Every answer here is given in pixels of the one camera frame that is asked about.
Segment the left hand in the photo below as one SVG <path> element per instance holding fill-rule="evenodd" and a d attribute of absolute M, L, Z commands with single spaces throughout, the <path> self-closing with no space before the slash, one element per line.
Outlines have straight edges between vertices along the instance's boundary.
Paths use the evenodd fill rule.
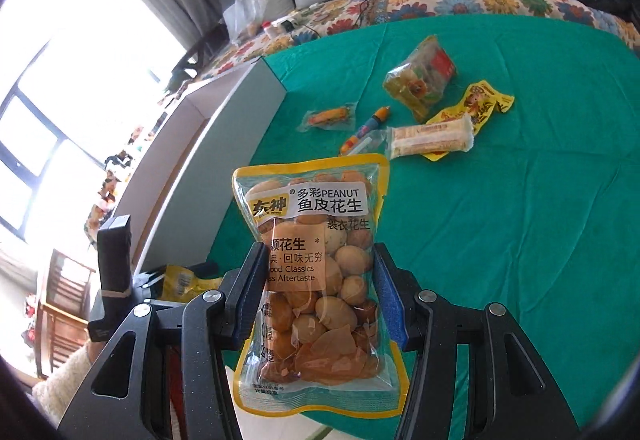
<path fill-rule="evenodd" d="M 88 342 L 86 342 L 85 349 L 86 349 L 89 362 L 91 364 L 96 362 L 96 359 L 102 352 L 105 345 L 106 345 L 106 342 L 93 342 L 91 339 L 89 339 Z"/>

